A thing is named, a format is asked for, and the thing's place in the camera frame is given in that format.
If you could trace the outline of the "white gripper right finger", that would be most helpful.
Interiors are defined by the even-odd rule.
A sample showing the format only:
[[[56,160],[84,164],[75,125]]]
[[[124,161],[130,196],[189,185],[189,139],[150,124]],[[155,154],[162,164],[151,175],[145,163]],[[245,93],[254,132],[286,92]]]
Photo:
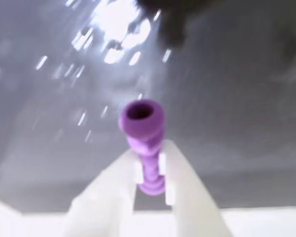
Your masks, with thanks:
[[[220,210],[177,145],[163,143],[159,161],[165,202],[172,207],[177,237],[231,237]]]

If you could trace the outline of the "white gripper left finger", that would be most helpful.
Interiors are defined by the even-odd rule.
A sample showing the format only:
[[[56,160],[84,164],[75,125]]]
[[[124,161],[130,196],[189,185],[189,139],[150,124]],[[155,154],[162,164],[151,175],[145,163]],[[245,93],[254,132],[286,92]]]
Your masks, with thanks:
[[[127,150],[72,200],[65,237],[125,237],[136,195],[137,156]]]

